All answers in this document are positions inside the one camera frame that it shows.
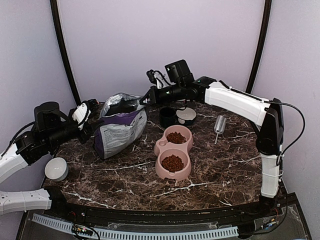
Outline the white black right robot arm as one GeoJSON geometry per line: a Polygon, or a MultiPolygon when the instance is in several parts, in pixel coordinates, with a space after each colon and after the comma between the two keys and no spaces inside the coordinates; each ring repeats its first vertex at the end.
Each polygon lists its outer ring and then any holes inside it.
{"type": "Polygon", "coordinates": [[[259,127],[256,148],[262,160],[261,195],[264,198],[255,205],[255,213],[266,217],[275,208],[274,198],[282,176],[285,103],[274,98],[251,95],[228,86],[222,80],[202,76],[195,79],[184,59],[165,66],[170,84],[158,88],[152,71],[147,72],[149,81],[154,84],[140,99],[141,105],[163,105],[179,100],[191,100],[223,108],[240,115],[259,127]]]}

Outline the metal food scoop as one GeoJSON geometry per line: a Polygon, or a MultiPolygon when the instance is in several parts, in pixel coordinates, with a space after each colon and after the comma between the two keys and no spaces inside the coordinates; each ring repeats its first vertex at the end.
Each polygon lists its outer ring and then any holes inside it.
{"type": "Polygon", "coordinates": [[[216,145],[218,142],[219,135],[223,134],[226,127],[226,118],[222,115],[219,115],[216,119],[215,125],[214,125],[214,131],[216,133],[216,138],[214,141],[214,144],[216,145]]]}

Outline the pink double pet bowl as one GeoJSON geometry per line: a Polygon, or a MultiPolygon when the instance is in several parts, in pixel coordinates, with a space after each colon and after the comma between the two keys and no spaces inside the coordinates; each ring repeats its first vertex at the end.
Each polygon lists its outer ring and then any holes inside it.
{"type": "Polygon", "coordinates": [[[189,152],[193,147],[193,135],[191,131],[183,125],[172,125],[164,130],[163,136],[156,141],[154,154],[157,156],[155,162],[155,172],[161,179],[174,179],[177,181],[185,180],[191,173],[192,164],[189,152]],[[186,142],[176,144],[169,142],[167,136],[177,132],[186,138],[186,142]],[[170,172],[162,166],[162,161],[171,155],[179,157],[183,163],[183,169],[170,172]]]}

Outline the purple pet food bag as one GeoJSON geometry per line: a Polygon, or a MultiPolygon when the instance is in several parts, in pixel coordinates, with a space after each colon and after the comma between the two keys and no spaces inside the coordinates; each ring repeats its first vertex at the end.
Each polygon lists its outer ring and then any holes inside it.
{"type": "Polygon", "coordinates": [[[94,149],[100,158],[118,154],[142,136],[147,114],[141,98],[121,92],[105,101],[99,115],[101,125],[94,133],[94,149]]]}

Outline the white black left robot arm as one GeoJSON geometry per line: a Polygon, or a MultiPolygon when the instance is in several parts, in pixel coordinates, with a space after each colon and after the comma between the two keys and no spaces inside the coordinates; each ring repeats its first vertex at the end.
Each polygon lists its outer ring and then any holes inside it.
{"type": "MultiPolygon", "coordinates": [[[[31,166],[43,156],[54,155],[60,145],[78,139],[85,144],[101,125],[101,121],[89,122],[91,113],[97,110],[96,99],[83,101],[66,115],[55,101],[45,102],[34,108],[34,121],[22,127],[0,155],[0,181],[4,182],[16,172],[31,166]]],[[[52,210],[60,218],[71,213],[63,193],[54,186],[34,191],[2,191],[0,213],[29,210],[52,210]]]]}

